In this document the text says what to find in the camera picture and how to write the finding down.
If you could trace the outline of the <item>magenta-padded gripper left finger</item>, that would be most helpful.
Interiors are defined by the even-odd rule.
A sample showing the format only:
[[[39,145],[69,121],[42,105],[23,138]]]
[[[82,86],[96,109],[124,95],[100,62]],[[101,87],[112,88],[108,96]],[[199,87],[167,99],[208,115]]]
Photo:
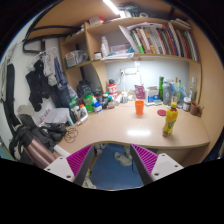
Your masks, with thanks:
[[[89,145],[68,157],[59,156],[45,171],[82,186],[93,157],[94,146]]]

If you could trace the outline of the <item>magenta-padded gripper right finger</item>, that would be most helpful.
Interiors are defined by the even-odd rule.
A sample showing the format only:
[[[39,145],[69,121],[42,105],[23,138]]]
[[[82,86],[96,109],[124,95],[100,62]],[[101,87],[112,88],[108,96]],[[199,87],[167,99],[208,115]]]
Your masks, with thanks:
[[[134,144],[130,145],[130,153],[144,185],[182,169],[182,166],[166,153],[156,154]]]

